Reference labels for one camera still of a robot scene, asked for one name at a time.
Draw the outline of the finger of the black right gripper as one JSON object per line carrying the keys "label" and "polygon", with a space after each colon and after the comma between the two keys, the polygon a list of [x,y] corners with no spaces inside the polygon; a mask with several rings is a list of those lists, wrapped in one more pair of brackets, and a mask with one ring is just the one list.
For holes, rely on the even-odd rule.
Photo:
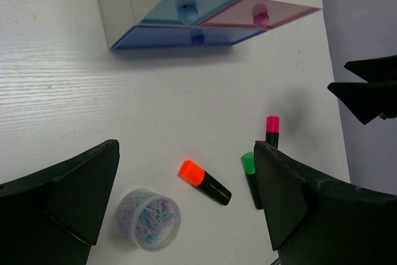
{"label": "finger of the black right gripper", "polygon": [[344,68],[366,82],[383,82],[396,80],[397,57],[388,56],[369,60],[349,61]]}
{"label": "finger of the black right gripper", "polygon": [[331,83],[328,90],[364,125],[377,117],[396,118],[396,81]]}

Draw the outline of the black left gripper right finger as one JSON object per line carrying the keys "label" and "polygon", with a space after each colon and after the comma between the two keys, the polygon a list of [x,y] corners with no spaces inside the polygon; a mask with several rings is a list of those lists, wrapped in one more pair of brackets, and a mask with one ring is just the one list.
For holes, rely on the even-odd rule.
{"label": "black left gripper right finger", "polygon": [[281,264],[395,264],[396,196],[355,186],[264,141],[254,165]]}

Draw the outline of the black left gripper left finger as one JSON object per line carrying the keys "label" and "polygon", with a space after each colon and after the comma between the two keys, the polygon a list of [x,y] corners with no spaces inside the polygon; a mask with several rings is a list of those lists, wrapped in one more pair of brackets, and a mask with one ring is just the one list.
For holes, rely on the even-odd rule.
{"label": "black left gripper left finger", "polygon": [[120,159],[117,140],[1,184],[1,264],[86,264]]}

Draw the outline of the green highlighter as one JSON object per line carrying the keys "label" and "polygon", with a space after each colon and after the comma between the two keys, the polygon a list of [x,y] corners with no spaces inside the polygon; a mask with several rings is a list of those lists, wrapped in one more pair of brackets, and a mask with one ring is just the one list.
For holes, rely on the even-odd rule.
{"label": "green highlighter", "polygon": [[241,162],[248,182],[251,197],[257,210],[262,210],[261,197],[257,184],[256,170],[254,165],[254,153],[252,151],[245,153],[241,157]]}

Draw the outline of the pink highlighter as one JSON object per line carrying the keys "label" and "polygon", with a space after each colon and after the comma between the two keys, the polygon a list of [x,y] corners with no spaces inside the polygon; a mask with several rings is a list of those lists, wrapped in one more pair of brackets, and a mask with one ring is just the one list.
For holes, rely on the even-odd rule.
{"label": "pink highlighter", "polygon": [[279,133],[280,133],[280,117],[276,115],[268,116],[266,118],[265,141],[274,148],[278,148]]}

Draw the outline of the orange highlighter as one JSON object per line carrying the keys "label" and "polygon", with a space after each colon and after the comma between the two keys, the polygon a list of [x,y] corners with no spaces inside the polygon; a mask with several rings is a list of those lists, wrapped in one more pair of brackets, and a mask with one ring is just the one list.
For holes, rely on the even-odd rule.
{"label": "orange highlighter", "polygon": [[191,159],[183,162],[179,176],[219,204],[229,204],[231,192]]}

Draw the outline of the light blue drawer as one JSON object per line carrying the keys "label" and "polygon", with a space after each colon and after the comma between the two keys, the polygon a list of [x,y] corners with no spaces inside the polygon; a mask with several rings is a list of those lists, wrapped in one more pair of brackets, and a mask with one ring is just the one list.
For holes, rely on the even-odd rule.
{"label": "light blue drawer", "polygon": [[239,0],[162,0],[142,24],[198,25]]}

